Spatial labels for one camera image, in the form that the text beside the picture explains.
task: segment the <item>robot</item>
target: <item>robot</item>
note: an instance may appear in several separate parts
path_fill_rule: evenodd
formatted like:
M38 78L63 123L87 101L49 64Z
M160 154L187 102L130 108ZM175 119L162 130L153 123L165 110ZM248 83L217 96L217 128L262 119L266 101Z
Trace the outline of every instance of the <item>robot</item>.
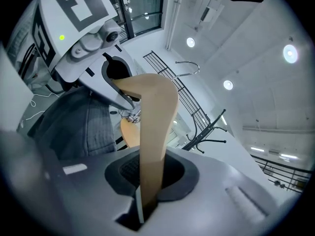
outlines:
M115 16L109 0L38 0L31 33L64 90L79 84L131 110L132 99L111 83L133 70L118 43ZM12 193L31 216L60 235L245 235L277 208L265 189L233 167L169 147L158 207L143 224L135 194L139 147L59 161L45 145L16 133L3 134L0 144Z

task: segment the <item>recessed light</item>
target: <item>recessed light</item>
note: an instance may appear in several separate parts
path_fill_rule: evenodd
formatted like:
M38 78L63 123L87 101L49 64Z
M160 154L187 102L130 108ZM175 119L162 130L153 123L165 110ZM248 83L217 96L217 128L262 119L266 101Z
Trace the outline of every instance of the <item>recessed light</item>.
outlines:
M224 81L223 86L227 90L232 90L233 89L233 83L231 81Z
M257 151L260 151L260 152L264 152L263 149L260 149L260 148L256 148L256 147L251 147L252 150L257 150Z
M224 119L224 116L221 116L221 119L222 119L223 123L224 123L225 125L227 125L226 120Z
M286 45L284 47L283 56L289 63L295 63L298 59L297 50L293 45Z
M192 37L189 37L189 38L187 39L187 45L188 45L189 47L194 47L194 46L195 46L195 40L194 40Z
M294 156L294 155L285 155L285 154L281 154L281 156L283 156L283 157L287 157L287 158L292 158L292 159L297 159L297 158L298 158L297 156Z

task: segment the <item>white ceiling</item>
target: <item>white ceiling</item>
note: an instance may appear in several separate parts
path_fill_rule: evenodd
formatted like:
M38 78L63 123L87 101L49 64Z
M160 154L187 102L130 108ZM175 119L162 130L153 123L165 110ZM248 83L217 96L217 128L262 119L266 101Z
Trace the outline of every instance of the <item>white ceiling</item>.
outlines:
M224 80L234 83L226 97L243 127L284 130L274 137L270 132L244 131L243 144L267 144L276 149L283 148L287 141L301 140L300 144L290 143L289 152L311 154L315 140L314 47L290 7L284 0L260 4L221 0L224 9L212 28L196 31L194 26L199 22L192 20L195 3L182 2L172 50L201 65L200 77L218 95L219 105L224 106L219 92L224 89L209 81L215 78L220 85ZM188 37L196 40L194 48L186 45ZM286 44L298 50L299 59L294 64L283 58Z

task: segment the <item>wooden table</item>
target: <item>wooden table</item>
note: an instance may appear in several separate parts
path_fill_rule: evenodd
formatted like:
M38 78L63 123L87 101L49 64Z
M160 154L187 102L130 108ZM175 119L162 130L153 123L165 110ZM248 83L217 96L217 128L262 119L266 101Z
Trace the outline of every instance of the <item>wooden table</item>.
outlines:
M128 148L140 146L140 129L136 124L123 118L120 122L120 129Z

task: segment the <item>gray fabric cover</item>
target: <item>gray fabric cover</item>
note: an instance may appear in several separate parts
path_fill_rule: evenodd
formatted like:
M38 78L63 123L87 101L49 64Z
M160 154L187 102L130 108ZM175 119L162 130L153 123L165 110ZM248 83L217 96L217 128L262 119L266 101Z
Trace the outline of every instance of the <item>gray fabric cover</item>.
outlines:
M60 97L37 123L33 137L59 160L116 151L108 105L85 87Z

